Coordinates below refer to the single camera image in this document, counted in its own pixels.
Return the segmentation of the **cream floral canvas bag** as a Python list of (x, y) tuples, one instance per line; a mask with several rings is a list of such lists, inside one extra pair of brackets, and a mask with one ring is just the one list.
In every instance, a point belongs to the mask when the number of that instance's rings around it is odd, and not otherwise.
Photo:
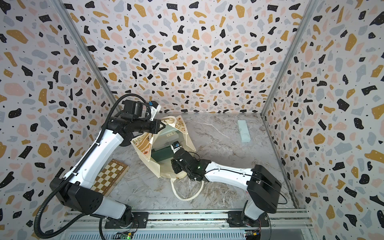
[(168, 178), (174, 195), (181, 201), (188, 202), (194, 200), (203, 190), (204, 184), (201, 184), (199, 191), (190, 198), (181, 198), (174, 186), (174, 182), (187, 176), (184, 171), (175, 174), (171, 159), (156, 162), (151, 157), (152, 150), (160, 150), (171, 146), (173, 142), (178, 141), (181, 146), (188, 152), (196, 152), (196, 148), (189, 136), (187, 125), (182, 116), (168, 116), (161, 119), (166, 127), (158, 134), (144, 133), (131, 140), (131, 144), (138, 154), (141, 161), (150, 169), (158, 178)]

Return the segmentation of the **light mint pencil case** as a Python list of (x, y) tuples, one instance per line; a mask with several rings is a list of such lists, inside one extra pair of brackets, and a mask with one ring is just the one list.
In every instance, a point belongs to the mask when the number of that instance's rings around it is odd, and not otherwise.
[(245, 120), (238, 120), (238, 126), (242, 143), (249, 143), (251, 141), (251, 136), (249, 133), (247, 122)]

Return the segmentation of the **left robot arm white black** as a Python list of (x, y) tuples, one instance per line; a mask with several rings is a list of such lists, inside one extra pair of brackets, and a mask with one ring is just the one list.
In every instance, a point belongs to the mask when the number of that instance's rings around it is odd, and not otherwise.
[(130, 145), (134, 132), (157, 134), (165, 127), (159, 119), (111, 117), (95, 141), (96, 148), (88, 150), (62, 179), (55, 177), (50, 188), (58, 190), (56, 197), (66, 207), (85, 215), (107, 218), (117, 228), (131, 226), (132, 208), (92, 190), (92, 186), (113, 151), (118, 146)]

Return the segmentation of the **dark green book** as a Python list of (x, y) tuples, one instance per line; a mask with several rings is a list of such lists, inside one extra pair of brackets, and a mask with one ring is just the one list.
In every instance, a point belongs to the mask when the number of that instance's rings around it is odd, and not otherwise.
[(152, 150), (151, 152), (151, 157), (154, 159), (156, 162), (161, 162), (167, 159), (172, 159), (174, 156), (174, 152), (171, 149), (170, 146), (162, 148), (160, 150)]

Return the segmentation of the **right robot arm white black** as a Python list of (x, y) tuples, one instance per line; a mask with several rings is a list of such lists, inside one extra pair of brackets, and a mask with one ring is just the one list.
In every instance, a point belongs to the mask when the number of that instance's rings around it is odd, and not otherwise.
[(261, 224), (260, 216), (277, 212), (282, 184), (265, 167), (255, 165), (252, 169), (239, 169), (219, 165), (205, 159), (195, 158), (181, 146), (172, 147), (171, 160), (175, 173), (185, 172), (191, 181), (222, 183), (247, 191), (251, 197), (245, 203), (239, 217), (229, 217), (234, 227), (255, 227)]

